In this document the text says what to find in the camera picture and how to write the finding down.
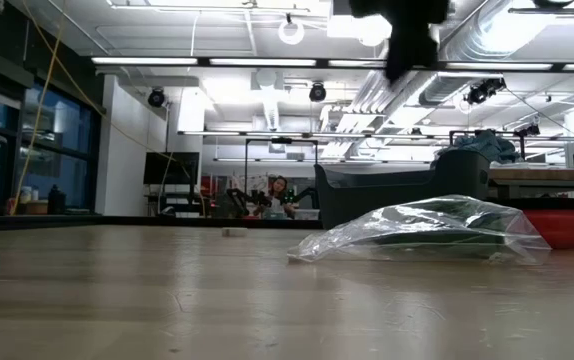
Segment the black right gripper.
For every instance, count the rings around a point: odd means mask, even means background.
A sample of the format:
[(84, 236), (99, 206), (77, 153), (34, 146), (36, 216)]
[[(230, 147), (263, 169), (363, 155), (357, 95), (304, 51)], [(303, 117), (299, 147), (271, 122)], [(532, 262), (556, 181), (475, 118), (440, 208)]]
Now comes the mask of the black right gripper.
[(389, 39), (384, 75), (390, 84), (422, 66), (431, 68), (438, 59), (438, 44), (428, 24), (446, 20), (450, 0), (349, 0), (356, 18), (380, 15), (391, 24), (417, 23), (394, 27)]

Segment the clear plastic bag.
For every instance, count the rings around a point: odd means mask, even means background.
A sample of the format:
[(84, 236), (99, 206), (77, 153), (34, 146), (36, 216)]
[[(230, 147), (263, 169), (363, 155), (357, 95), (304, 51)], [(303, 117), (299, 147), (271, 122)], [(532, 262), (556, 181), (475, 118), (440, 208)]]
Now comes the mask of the clear plastic bag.
[[(463, 199), (462, 195), (434, 198)], [(511, 222), (499, 244), (394, 244), (378, 245), (371, 239), (383, 233), (387, 224), (383, 211), (397, 205), (372, 210), (354, 220), (322, 233), (311, 234), (288, 251), (291, 260), (313, 263), (323, 259), (405, 262), (471, 261), (503, 265), (540, 265), (551, 252), (550, 245), (516, 208), (498, 205), (511, 214)]]

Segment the blue cloth pile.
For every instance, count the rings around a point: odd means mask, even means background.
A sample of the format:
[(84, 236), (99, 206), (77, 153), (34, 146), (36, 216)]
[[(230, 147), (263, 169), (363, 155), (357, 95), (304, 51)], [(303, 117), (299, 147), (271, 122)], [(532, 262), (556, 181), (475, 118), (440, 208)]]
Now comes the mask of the blue cloth pile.
[(451, 145), (435, 152), (435, 159), (455, 150), (479, 153), (490, 163), (509, 164), (523, 161), (523, 157), (511, 141), (497, 136), (491, 130), (482, 130), (474, 135), (456, 137)]

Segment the long ceiling light strip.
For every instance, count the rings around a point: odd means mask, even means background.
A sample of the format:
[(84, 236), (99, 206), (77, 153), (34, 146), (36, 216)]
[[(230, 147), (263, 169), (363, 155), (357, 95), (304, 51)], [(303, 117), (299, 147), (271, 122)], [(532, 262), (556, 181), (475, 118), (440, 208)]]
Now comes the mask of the long ceiling light strip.
[[(304, 68), (380, 70), (383, 59), (328, 59), (328, 58), (260, 58), (260, 57), (142, 57), (94, 56), (96, 66), (123, 67), (219, 67), (219, 68)], [(481, 71), (574, 73), (574, 63), (554, 62), (466, 62), (438, 61), (432, 66), (414, 65), (414, 71)]]

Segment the dark green plastic bin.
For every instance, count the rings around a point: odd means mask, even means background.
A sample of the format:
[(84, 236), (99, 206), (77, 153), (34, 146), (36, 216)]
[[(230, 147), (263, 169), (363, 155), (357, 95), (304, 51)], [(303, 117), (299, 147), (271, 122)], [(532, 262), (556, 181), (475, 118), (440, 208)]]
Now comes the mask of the dark green plastic bin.
[(490, 161), (467, 150), (444, 153), (429, 170), (351, 174), (316, 164), (323, 227), (331, 229), (372, 210), (445, 195), (488, 196)]

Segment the wooden workbench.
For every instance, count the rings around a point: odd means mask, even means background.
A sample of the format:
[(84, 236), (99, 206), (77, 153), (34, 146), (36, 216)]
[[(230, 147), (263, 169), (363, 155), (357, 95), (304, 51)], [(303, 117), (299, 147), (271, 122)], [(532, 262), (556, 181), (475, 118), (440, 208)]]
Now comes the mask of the wooden workbench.
[(491, 169), (489, 194), (517, 199), (574, 191), (574, 169)]

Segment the person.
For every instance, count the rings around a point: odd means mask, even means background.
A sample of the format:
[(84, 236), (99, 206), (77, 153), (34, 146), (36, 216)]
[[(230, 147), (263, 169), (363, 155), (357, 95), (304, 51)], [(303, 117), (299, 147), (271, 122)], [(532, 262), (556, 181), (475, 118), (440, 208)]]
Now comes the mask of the person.
[(287, 180), (277, 176), (268, 188), (265, 202), (259, 203), (253, 211), (253, 215), (263, 218), (270, 214), (283, 214), (286, 218), (295, 218), (295, 208), (292, 203), (285, 200), (287, 194)]

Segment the red basin with black rim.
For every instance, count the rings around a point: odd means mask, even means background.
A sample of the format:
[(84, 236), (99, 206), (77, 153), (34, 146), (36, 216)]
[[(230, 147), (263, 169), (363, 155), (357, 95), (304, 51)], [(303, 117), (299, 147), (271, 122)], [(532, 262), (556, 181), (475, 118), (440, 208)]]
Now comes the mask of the red basin with black rim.
[(573, 198), (491, 199), (520, 209), (552, 249), (574, 249)]

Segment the black monitor on stand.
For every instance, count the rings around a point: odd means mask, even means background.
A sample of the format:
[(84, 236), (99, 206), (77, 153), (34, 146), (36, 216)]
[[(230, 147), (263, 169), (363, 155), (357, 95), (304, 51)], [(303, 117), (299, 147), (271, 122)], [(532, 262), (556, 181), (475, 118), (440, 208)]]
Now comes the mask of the black monitor on stand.
[(198, 178), (198, 152), (165, 152), (146, 154), (143, 183), (145, 185), (190, 185)]

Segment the black bottle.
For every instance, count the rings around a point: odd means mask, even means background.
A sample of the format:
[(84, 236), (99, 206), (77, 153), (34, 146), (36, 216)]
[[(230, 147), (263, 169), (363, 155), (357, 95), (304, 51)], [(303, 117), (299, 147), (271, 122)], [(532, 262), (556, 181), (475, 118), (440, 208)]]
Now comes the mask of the black bottle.
[(54, 184), (48, 194), (49, 215), (62, 215), (66, 211), (66, 194)]

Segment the orange container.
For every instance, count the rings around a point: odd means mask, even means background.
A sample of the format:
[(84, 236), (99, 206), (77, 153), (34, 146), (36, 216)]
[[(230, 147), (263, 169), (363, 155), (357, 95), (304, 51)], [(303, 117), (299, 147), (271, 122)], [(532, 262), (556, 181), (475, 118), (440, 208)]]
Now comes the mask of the orange container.
[(47, 215), (47, 200), (32, 200), (25, 203), (16, 203), (13, 198), (6, 202), (6, 212), (8, 215)]

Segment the silver ventilation duct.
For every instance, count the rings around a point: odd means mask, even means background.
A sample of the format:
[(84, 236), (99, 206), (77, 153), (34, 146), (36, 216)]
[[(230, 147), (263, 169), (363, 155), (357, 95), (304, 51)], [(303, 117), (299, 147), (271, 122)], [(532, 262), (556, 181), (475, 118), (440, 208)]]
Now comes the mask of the silver ventilation duct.
[(489, 0), (446, 45), (447, 61), (500, 61), (532, 41), (555, 21), (553, 14), (517, 14), (511, 8), (535, 8), (532, 0)]

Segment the black metal frame stand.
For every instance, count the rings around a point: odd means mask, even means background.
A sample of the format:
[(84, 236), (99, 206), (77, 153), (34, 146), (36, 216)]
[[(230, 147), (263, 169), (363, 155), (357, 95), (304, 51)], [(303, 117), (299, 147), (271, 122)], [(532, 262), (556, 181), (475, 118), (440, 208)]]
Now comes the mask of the black metal frame stand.
[[(247, 139), (244, 145), (244, 192), (251, 195), (253, 190), (257, 190), (267, 195), (273, 180), (277, 176), (282, 176), (288, 182), (285, 200), (292, 203), (295, 210), (319, 210), (313, 170), (313, 166), (318, 163), (318, 147), (316, 140), (293, 139), (286, 136)], [(251, 203), (247, 205), (251, 207), (253, 215), (256, 205)], [(286, 218), (283, 214), (270, 214), (268, 217), (257, 218), (294, 220)]]

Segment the black table edge rail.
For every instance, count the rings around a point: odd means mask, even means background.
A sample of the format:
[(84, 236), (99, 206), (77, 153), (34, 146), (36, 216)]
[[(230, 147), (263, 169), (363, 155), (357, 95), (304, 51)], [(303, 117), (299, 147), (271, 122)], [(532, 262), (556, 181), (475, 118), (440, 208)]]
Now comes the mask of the black table edge rail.
[(204, 219), (102, 215), (0, 216), (0, 231), (95, 225), (296, 230), (321, 230), (323, 228), (322, 222), (318, 220)]

